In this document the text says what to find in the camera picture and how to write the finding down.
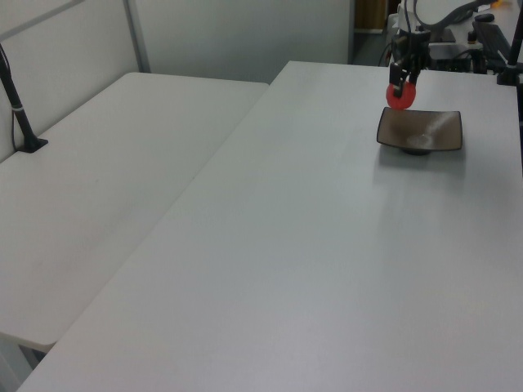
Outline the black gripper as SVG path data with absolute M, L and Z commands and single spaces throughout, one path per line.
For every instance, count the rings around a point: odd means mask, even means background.
M 396 98 L 403 96 L 405 76 L 409 71 L 409 83 L 416 86 L 421 70 L 427 67 L 430 42 L 428 30 L 411 33 L 399 30 L 391 39 L 391 64 L 389 66 L 389 88 Z

